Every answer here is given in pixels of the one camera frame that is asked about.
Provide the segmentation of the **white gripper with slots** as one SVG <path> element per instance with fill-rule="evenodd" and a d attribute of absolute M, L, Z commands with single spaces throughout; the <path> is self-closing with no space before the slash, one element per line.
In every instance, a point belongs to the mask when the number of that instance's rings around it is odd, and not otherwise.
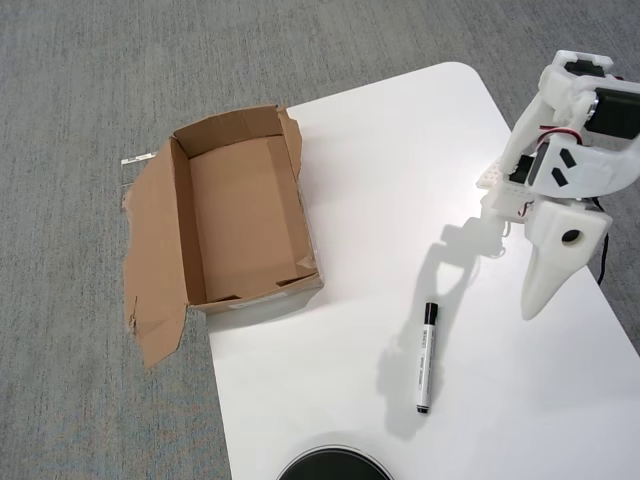
<path fill-rule="evenodd" d="M 612 151 L 572 142 L 545 142 L 528 187 L 552 198 L 590 198 L 623 190 L 639 178 L 639 143 Z M 537 200 L 525 222 L 532 254 L 524 278 L 521 313 L 535 318 L 604 239 L 612 218 L 590 202 Z"/>

